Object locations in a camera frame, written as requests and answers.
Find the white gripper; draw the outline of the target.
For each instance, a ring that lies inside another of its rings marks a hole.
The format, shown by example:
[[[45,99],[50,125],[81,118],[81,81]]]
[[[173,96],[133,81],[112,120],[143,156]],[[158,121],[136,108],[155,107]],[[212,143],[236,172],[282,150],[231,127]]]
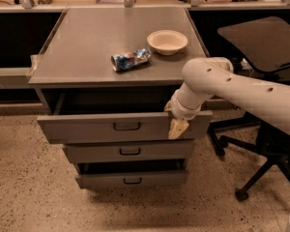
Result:
[[[171,111],[176,119],[172,119],[168,138],[173,140],[179,138],[189,127],[189,122],[200,111],[200,108],[189,109],[180,104],[176,97],[172,97],[164,107],[164,111]]]

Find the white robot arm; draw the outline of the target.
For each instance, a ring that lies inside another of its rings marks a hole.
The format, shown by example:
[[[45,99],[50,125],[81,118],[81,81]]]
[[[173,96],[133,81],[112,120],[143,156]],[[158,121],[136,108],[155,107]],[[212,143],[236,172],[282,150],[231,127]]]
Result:
[[[290,182],[290,86],[234,74],[231,62],[220,57],[192,59],[184,65],[182,76],[182,86],[165,106],[174,116],[169,138],[178,138],[200,112],[202,104],[218,96],[261,123],[253,144],[228,136],[219,139],[224,145],[232,143],[267,158],[253,177],[236,191],[237,199],[247,199],[249,189],[274,165]]]

